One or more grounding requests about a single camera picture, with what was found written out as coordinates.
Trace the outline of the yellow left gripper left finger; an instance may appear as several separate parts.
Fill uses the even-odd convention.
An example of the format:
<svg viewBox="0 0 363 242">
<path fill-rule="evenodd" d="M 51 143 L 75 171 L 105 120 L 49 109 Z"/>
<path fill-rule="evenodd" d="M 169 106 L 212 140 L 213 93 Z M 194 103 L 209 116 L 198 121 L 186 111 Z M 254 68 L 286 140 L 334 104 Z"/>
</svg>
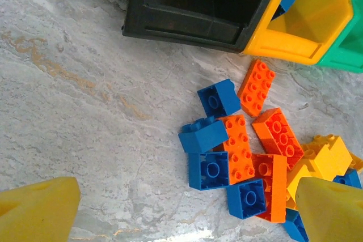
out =
<svg viewBox="0 0 363 242">
<path fill-rule="evenodd" d="M 80 199 L 74 177 L 1 192 L 1 241 L 67 241 Z"/>
</svg>

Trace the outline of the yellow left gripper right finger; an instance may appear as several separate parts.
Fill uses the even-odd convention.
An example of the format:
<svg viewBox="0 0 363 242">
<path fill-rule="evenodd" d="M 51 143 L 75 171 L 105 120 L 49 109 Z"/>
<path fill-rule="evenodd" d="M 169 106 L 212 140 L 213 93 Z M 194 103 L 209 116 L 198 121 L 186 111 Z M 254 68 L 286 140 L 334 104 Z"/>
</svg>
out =
<svg viewBox="0 0 363 242">
<path fill-rule="evenodd" d="M 361 189 L 303 177 L 296 203 L 310 241 L 362 241 Z"/>
</svg>

